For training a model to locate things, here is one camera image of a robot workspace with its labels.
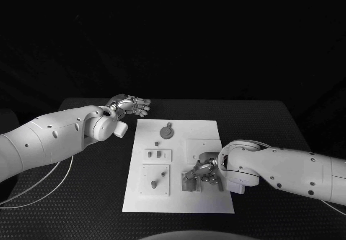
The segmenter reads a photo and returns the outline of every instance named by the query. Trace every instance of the table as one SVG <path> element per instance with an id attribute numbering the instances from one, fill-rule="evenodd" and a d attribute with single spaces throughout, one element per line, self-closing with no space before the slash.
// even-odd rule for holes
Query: table
<path id="1" fill-rule="evenodd" d="M 60 110 L 101 106 L 105 98 L 69 98 Z M 285 105 L 279 101 L 152 99 L 145 119 L 217 122 L 225 146 L 253 140 L 272 147 L 310 151 Z M 245 195 L 232 193 L 235 214 L 122 213 L 138 117 L 127 116 L 124 138 L 112 136 L 75 156 L 69 177 L 43 201 L 0 212 L 1 239 L 135 240 L 186 230 L 219 231 L 258 239 L 337 239 L 346 236 L 346 217 L 318 200 L 275 190 L 261 179 Z M 59 184 L 70 164 L 62 162 L 37 188 L 7 206 L 33 202 Z M 26 171 L 13 190 L 18 194 L 53 166 Z"/>

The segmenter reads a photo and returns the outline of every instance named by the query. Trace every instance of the black background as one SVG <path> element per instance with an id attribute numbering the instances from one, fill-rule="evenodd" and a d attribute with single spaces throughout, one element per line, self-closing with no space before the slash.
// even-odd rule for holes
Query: black background
<path id="1" fill-rule="evenodd" d="M 341 6 L 62 9 L 1 13 L 0 109 L 20 124 L 66 98 L 276 100 L 311 150 L 346 159 Z"/>

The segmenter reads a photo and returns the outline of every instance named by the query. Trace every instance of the robotic hand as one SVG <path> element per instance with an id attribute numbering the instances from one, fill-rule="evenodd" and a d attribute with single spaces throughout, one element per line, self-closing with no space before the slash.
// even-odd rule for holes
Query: robotic hand
<path id="1" fill-rule="evenodd" d="M 236 140 L 220 152 L 199 156 L 183 179 L 190 192 L 196 176 L 213 175 L 216 170 L 226 179 L 229 192 L 243 194 L 245 186 L 256 186 L 262 177 L 276 190 L 346 206 L 346 160 Z"/>
<path id="2" fill-rule="evenodd" d="M 147 116 L 151 101 L 116 95 L 105 106 L 85 106 L 36 117 L 0 135 L 0 182 L 28 169 L 54 164 L 114 134 L 122 138 L 128 114 Z"/>

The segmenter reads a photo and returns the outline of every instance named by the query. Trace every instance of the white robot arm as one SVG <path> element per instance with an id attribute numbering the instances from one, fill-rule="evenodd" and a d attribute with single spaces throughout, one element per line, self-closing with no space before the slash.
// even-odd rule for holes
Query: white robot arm
<path id="1" fill-rule="evenodd" d="M 226 178 L 225 189 L 233 193 L 243 194 L 245 186 L 256 186 L 262 177 L 281 191 L 346 205 L 346 160 L 284 148 L 261 149 L 258 142 L 238 140 L 219 153 L 199 156 L 184 182 L 216 169 Z"/>
<path id="2" fill-rule="evenodd" d="M 112 134 L 122 138 L 128 126 L 118 120 L 128 114 L 144 117 L 150 104 L 148 99 L 121 94 L 106 106 L 43 115 L 0 135 L 0 182 L 28 169 L 66 160 Z"/>

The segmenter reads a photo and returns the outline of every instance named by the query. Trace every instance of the gray fabric table surface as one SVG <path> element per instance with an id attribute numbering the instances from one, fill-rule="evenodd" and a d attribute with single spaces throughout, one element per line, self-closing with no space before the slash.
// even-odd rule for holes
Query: gray fabric table surface
<path id="1" fill-rule="evenodd" d="M 60 110 L 102 106 L 105 98 L 66 99 Z M 310 151 L 285 105 L 278 101 L 152 99 L 145 119 L 217 122 L 225 146 L 253 140 L 274 147 Z M 261 179 L 245 195 L 232 193 L 235 214 L 122 213 L 138 116 L 122 122 L 122 139 L 112 136 L 75 156 L 65 183 L 34 205 L 0 212 L 0 238 L 34 240 L 135 240 L 173 231 L 217 231 L 258 239 L 340 239 L 346 217 L 318 200 L 275 190 Z M 65 177 L 70 160 L 62 162 L 46 181 L 5 206 L 43 197 Z M 26 171 L 11 195 L 24 191 L 53 165 Z"/>

